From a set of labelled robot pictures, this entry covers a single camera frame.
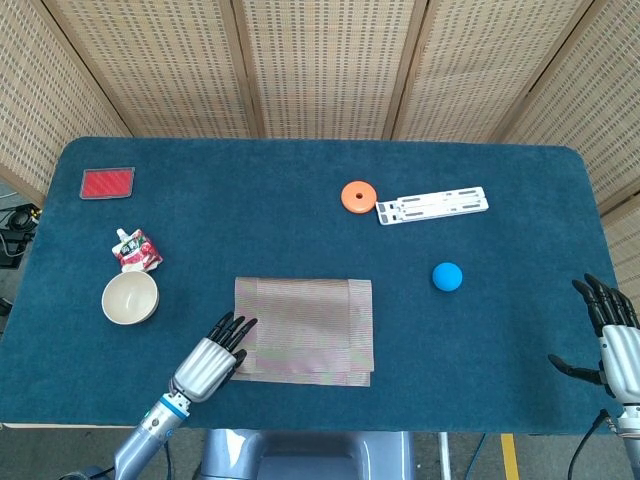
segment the blue tablecloth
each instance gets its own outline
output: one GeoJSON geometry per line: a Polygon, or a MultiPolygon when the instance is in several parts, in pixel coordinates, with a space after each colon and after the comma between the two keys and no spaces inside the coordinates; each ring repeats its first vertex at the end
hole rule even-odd
{"type": "Polygon", "coordinates": [[[231,382],[192,427],[584,431],[601,388],[548,353],[599,359],[571,279],[614,282],[581,158],[561,147],[362,141],[82,138],[62,154],[0,344],[0,421],[134,425],[222,313],[236,276],[373,282],[370,388],[231,382]],[[127,199],[79,198],[86,168],[136,168],[127,199]],[[485,213],[382,227],[340,203],[480,185],[485,213]],[[155,315],[122,327],[100,297],[115,229],[141,227],[165,262],[155,315]],[[455,293],[431,271],[464,271],[455,293]]]}

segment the woven wall panel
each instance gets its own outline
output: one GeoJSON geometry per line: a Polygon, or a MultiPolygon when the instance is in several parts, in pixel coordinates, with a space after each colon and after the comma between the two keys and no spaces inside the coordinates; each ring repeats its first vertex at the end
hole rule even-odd
{"type": "Polygon", "coordinates": [[[267,136],[382,137],[413,0],[237,1],[267,136]]]}
{"type": "Polygon", "coordinates": [[[506,137],[577,149],[598,203],[640,177],[638,25],[640,3],[604,2],[506,137]]]}
{"type": "Polygon", "coordinates": [[[394,138],[487,141],[580,0],[435,0],[394,138]]]}
{"type": "Polygon", "coordinates": [[[606,221],[605,232],[620,291],[640,306],[640,207],[606,221]]]}
{"type": "Polygon", "coordinates": [[[69,141],[128,131],[29,1],[0,0],[0,39],[0,164],[41,203],[69,141]]]}
{"type": "Polygon", "coordinates": [[[249,136],[216,0],[45,3],[135,134],[249,136]]]}

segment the orange ring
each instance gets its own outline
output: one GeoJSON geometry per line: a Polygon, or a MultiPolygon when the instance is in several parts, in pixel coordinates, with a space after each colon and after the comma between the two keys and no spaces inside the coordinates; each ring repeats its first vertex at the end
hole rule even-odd
{"type": "Polygon", "coordinates": [[[342,189],[342,205],[352,213],[367,213],[376,206],[378,195],[367,182],[347,183],[342,189]]]}

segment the blue ball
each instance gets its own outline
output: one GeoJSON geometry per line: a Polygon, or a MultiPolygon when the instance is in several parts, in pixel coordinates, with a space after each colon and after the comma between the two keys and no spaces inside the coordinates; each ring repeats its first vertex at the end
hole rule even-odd
{"type": "Polygon", "coordinates": [[[433,269],[433,283],[443,292],[453,292],[462,284],[462,270],[455,263],[444,262],[433,269]]]}

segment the white bowl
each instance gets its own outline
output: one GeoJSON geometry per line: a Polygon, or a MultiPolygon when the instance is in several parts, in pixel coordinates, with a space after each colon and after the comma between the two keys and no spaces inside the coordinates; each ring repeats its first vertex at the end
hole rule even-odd
{"type": "Polygon", "coordinates": [[[158,287],[151,275],[144,272],[116,275],[102,292],[102,311],[118,325],[143,322],[157,306],[158,287]]]}

